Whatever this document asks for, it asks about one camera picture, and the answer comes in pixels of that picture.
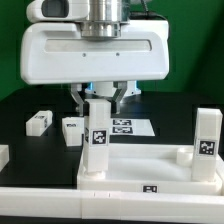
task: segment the small white block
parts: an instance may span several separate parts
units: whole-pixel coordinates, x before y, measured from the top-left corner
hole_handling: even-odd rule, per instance
[[[41,136],[52,124],[53,113],[51,111],[39,111],[29,121],[26,122],[27,136]]]
[[[8,145],[0,145],[0,172],[9,162],[9,147]]]
[[[193,159],[193,148],[179,148],[177,150],[177,164],[180,166],[190,167]]]
[[[193,181],[214,181],[221,125],[220,110],[198,109],[192,163]]]
[[[82,134],[84,132],[84,119],[76,117],[62,119],[62,132],[67,147],[81,146]]]

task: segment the black label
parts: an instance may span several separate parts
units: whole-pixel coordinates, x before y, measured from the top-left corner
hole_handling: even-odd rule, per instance
[[[73,128],[73,127],[76,127],[76,124],[67,124],[67,127],[68,128]]]
[[[85,140],[89,142],[89,130],[87,128],[85,129]]]
[[[117,126],[131,126],[131,120],[120,120],[120,119],[114,119],[113,120],[113,125]]]
[[[114,134],[133,134],[131,127],[113,127]]]
[[[213,156],[215,154],[215,144],[214,141],[200,141],[199,154]]]
[[[107,131],[93,131],[92,144],[105,145],[107,143]]]
[[[45,116],[36,116],[35,118],[37,118],[37,119],[44,119],[45,118]]]
[[[158,186],[143,186],[145,193],[158,193]]]

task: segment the white platform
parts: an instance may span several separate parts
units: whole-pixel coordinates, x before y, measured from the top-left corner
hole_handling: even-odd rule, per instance
[[[120,145],[120,148],[118,146],[110,145],[112,159],[110,167],[118,166],[108,175],[108,180],[117,179],[119,183],[128,173],[130,176],[127,176],[126,180],[135,178],[137,184],[152,185],[160,181],[158,193],[141,193],[140,188],[135,190],[139,192],[127,192],[122,189],[99,191],[0,188],[0,215],[223,224],[224,188],[220,189],[220,186],[224,181],[224,162],[219,156],[216,182],[192,183],[190,167],[175,164],[177,149],[191,146]],[[126,160],[117,159],[127,156],[127,153]],[[134,158],[144,162],[137,167]],[[127,163],[133,165],[129,172],[126,170]],[[121,172],[115,175],[115,169],[126,170],[126,174]],[[147,177],[148,181],[141,182],[147,175],[146,171],[143,172],[143,176],[139,175],[144,170],[149,170],[150,175]],[[164,189],[164,182],[173,186],[179,185],[179,191],[176,191],[177,186],[176,192],[171,192],[172,188]],[[192,192],[194,190],[195,194],[185,194],[189,193],[186,192],[186,186],[191,188]],[[184,194],[180,192],[182,187],[185,187]]]
[[[108,171],[105,179],[93,179],[80,163],[78,189],[154,193],[221,195],[222,180],[193,182],[191,167],[176,163],[179,148],[193,146],[110,144]]]

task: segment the green wall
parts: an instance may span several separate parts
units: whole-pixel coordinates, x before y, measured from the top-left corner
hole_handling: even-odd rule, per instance
[[[20,79],[19,56],[22,35],[29,26],[25,14],[29,2],[0,1],[0,99],[27,87]],[[147,91],[194,91],[224,101],[224,1],[153,0],[149,8],[170,22],[170,73],[166,80],[139,82],[139,87]]]

